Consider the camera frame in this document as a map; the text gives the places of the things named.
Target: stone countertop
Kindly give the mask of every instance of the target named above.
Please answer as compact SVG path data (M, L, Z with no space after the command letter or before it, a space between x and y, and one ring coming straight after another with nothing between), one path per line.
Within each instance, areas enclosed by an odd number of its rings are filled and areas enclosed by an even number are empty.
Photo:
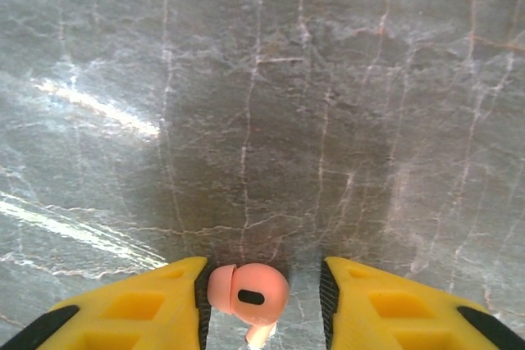
M0 5L0 343L191 255L288 275L271 350L322 347L327 255L525 334L525 0Z

